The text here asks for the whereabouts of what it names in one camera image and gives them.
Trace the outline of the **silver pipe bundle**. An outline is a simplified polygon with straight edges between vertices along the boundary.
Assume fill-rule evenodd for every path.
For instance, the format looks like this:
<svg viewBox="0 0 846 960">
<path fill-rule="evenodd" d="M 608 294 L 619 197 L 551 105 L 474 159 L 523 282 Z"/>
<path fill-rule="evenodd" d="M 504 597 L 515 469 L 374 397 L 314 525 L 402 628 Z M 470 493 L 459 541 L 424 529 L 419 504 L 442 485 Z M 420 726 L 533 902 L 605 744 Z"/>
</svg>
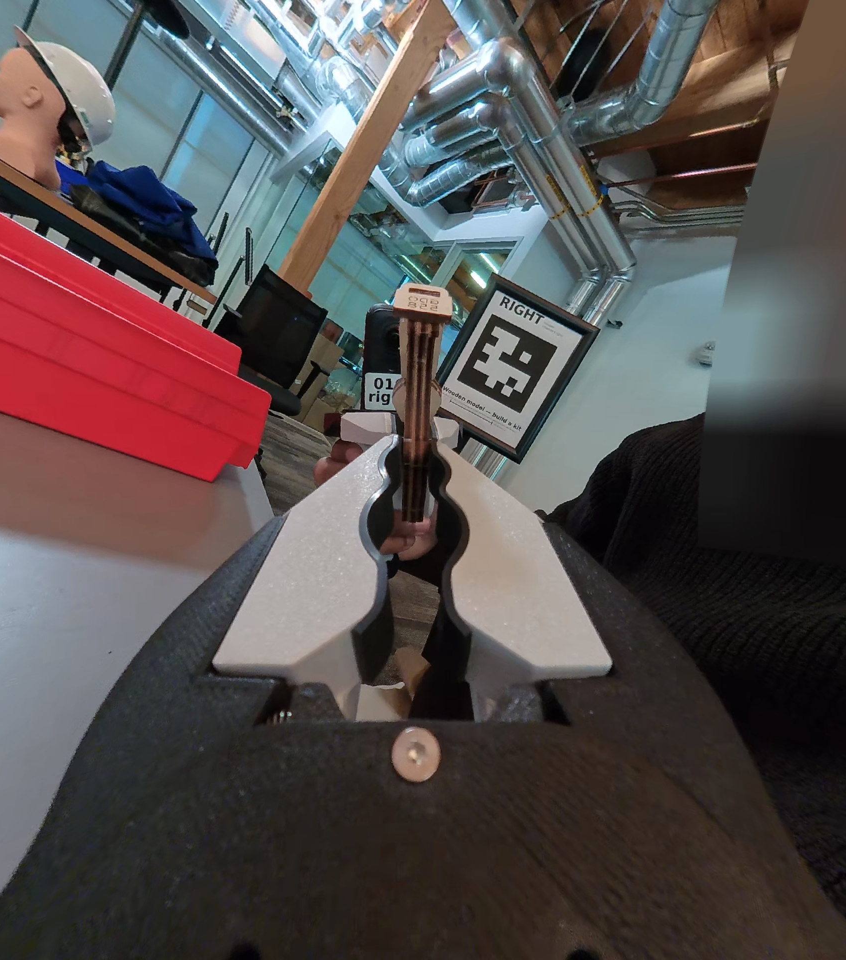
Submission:
<svg viewBox="0 0 846 960">
<path fill-rule="evenodd" d="M 402 129 L 405 139 L 386 150 L 381 171 L 417 207 L 502 162 L 515 166 L 582 270 L 569 311 L 594 327 L 608 325 L 636 259 L 518 42 L 492 39 L 438 73 L 413 99 Z"/>
</svg>

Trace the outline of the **large silver duct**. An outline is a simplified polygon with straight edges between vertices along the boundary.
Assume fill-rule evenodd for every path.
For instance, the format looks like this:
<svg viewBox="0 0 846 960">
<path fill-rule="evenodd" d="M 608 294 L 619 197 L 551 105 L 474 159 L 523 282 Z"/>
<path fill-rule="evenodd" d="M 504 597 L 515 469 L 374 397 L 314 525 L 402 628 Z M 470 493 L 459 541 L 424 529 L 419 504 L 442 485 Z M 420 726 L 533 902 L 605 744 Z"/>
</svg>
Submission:
<svg viewBox="0 0 846 960">
<path fill-rule="evenodd" d="M 679 93 L 717 1 L 666 1 L 640 72 L 568 111 L 563 130 L 578 145 L 627 137 L 656 123 Z"/>
</svg>

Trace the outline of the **red plastic bin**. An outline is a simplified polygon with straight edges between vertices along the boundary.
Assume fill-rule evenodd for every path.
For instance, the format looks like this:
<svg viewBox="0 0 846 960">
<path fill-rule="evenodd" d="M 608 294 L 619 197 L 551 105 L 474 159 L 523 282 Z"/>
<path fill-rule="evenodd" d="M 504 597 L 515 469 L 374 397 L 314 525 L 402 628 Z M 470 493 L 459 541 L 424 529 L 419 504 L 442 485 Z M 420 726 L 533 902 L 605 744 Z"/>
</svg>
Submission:
<svg viewBox="0 0 846 960">
<path fill-rule="evenodd" d="M 239 348 L 0 213 L 0 413 L 212 482 L 270 394 Z"/>
</svg>

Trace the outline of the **person's right hand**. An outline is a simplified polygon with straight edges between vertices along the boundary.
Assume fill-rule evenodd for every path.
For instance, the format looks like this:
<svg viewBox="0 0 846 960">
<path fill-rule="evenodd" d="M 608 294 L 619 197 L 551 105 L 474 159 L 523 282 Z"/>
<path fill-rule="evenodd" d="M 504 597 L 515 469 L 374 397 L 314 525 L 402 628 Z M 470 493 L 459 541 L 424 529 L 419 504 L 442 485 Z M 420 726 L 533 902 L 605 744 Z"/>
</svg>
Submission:
<svg viewBox="0 0 846 960">
<path fill-rule="evenodd" d="M 328 456 L 321 458 L 313 467 L 313 482 L 320 487 L 339 474 L 351 462 L 363 453 L 358 443 L 336 439 Z M 390 535 L 379 550 L 382 556 L 399 556 L 405 561 L 413 561 L 426 555 L 437 542 L 436 523 L 438 507 L 432 507 L 431 514 L 420 522 L 407 522 L 402 519 L 400 510 L 394 511 Z"/>
</svg>

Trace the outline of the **black office chair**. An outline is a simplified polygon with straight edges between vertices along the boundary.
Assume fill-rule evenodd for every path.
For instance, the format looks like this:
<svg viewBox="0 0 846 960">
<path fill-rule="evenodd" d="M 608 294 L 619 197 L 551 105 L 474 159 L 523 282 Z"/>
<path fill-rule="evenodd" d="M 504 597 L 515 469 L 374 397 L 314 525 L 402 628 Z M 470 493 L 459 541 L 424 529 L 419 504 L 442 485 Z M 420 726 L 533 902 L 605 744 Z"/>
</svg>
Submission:
<svg viewBox="0 0 846 960">
<path fill-rule="evenodd" d="M 294 417 L 301 400 L 290 387 L 327 314 L 265 265 L 237 310 L 222 308 L 214 333 L 239 348 L 238 377 L 268 392 L 272 411 Z"/>
</svg>

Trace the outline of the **spiral ventilation duct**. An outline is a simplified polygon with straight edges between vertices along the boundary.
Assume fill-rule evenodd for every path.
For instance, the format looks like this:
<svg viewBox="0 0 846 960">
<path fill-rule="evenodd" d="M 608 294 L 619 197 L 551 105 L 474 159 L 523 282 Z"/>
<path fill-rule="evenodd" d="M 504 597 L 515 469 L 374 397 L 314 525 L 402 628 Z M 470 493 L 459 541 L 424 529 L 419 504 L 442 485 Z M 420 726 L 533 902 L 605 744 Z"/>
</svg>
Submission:
<svg viewBox="0 0 846 960">
<path fill-rule="evenodd" d="M 386 20 L 406 7 L 405 2 L 384 1 L 247 5 L 282 55 L 275 90 L 307 124 L 356 94 L 372 96 L 378 83 L 368 78 L 367 51 L 376 43 L 385 63 L 393 58 L 397 43 Z"/>
</svg>

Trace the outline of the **mannequin head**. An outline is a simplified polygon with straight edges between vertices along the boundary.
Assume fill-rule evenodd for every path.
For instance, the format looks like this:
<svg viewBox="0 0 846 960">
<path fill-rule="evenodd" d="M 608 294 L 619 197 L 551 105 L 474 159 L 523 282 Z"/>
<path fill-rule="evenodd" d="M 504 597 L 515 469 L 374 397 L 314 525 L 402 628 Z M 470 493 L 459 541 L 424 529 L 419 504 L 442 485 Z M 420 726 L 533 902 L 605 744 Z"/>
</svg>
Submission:
<svg viewBox="0 0 846 960">
<path fill-rule="evenodd" d="M 0 59 L 0 160 L 46 189 L 61 180 L 56 154 L 65 101 L 33 56 L 21 47 Z"/>
</svg>

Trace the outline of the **grey desk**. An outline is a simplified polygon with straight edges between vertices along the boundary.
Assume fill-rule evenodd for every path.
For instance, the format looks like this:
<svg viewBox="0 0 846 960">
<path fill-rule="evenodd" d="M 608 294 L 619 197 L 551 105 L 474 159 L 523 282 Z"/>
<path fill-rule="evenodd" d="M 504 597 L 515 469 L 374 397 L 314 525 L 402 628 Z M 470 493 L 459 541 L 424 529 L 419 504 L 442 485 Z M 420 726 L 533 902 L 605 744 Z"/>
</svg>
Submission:
<svg viewBox="0 0 846 960">
<path fill-rule="evenodd" d="M 254 466 L 203 482 L 0 414 L 0 891 L 119 675 L 272 516 Z"/>
</svg>

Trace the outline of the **cardboard boxes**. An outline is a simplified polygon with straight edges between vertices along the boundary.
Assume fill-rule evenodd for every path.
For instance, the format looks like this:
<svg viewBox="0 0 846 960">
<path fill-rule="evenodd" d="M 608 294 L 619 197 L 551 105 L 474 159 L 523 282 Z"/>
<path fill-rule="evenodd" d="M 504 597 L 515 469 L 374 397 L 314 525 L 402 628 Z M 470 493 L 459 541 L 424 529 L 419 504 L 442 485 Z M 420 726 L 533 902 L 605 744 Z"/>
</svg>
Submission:
<svg viewBox="0 0 846 960">
<path fill-rule="evenodd" d="M 327 415 L 343 414 L 359 406 L 362 362 L 362 340 L 327 320 L 294 381 L 301 401 L 294 418 L 322 434 Z"/>
</svg>

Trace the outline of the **wooden post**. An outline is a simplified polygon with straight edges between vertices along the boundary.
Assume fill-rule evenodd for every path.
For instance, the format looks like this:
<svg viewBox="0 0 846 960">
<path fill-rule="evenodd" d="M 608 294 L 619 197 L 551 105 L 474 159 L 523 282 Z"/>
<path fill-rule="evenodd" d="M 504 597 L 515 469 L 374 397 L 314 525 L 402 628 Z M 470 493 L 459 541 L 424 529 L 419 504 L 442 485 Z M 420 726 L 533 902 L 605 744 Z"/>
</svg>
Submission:
<svg viewBox="0 0 846 960">
<path fill-rule="evenodd" d="M 306 296 L 384 149 L 455 29 L 443 2 L 420 2 L 418 7 L 417 18 L 405 31 L 397 54 L 278 270 L 284 282 Z"/>
</svg>

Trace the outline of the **white hard hat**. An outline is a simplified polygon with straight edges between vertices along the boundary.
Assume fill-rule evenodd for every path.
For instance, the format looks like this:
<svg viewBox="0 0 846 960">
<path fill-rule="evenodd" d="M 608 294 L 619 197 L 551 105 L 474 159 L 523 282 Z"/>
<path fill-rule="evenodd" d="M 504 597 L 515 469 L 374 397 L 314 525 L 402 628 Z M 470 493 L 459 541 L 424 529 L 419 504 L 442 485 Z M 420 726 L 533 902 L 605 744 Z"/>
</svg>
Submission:
<svg viewBox="0 0 846 960">
<path fill-rule="evenodd" d="M 113 134 L 117 111 L 113 95 L 96 68 L 69 48 L 34 41 L 14 27 L 18 46 L 39 66 L 63 98 L 65 108 L 57 129 L 65 151 L 87 157 Z"/>
</svg>

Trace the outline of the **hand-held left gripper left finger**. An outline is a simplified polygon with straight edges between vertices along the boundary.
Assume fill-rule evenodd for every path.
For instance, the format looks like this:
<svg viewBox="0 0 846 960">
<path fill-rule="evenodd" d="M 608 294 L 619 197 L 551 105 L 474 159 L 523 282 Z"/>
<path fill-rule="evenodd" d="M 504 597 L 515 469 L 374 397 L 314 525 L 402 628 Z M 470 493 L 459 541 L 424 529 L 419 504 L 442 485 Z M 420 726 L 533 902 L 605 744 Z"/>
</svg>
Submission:
<svg viewBox="0 0 846 960">
<path fill-rule="evenodd" d="M 213 656 L 218 674 L 322 684 L 357 719 L 362 686 L 393 649 L 378 547 L 392 531 L 401 464 L 399 439 L 384 437 L 282 517 Z"/>
</svg>

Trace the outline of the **wooden model assembly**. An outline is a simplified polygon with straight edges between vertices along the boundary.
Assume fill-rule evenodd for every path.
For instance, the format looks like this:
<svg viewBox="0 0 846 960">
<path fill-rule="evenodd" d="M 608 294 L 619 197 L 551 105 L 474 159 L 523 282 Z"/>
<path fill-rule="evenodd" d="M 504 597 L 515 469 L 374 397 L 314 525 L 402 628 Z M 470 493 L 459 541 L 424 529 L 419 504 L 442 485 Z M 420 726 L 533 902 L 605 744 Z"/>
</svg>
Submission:
<svg viewBox="0 0 846 960">
<path fill-rule="evenodd" d="M 444 288 L 412 281 L 397 290 L 393 312 L 400 323 L 403 372 L 403 405 L 398 410 L 404 426 L 402 515 L 404 522 L 417 523 L 426 514 L 431 421 L 441 395 L 436 365 L 453 300 Z"/>
</svg>

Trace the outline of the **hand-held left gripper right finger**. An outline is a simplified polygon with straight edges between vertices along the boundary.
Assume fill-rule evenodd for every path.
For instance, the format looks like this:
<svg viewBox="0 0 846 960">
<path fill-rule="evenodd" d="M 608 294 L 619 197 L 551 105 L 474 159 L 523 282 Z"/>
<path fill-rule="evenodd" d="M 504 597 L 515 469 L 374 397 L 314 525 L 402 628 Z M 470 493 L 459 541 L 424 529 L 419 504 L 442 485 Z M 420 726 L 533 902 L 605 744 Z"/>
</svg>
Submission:
<svg viewBox="0 0 846 960">
<path fill-rule="evenodd" d="M 447 665 L 478 722 L 513 687 L 585 680 L 613 663 L 570 574 L 531 510 L 453 452 L 430 462 Z"/>
</svg>

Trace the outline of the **blue jacket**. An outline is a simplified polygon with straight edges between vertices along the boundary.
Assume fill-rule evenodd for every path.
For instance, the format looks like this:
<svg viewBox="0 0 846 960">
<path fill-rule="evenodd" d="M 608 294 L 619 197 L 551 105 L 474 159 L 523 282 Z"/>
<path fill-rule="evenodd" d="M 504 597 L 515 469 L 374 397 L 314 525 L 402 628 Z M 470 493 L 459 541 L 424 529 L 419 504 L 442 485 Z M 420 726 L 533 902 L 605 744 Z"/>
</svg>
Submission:
<svg viewBox="0 0 846 960">
<path fill-rule="evenodd" d="M 217 267 L 216 256 L 195 223 L 196 206 L 165 186 L 150 167 L 120 170 L 101 160 L 85 176 L 60 163 L 57 168 L 64 195 L 77 209 L 88 212 L 93 194 L 105 209 L 136 224 L 143 235 L 167 239 L 187 256 Z"/>
</svg>

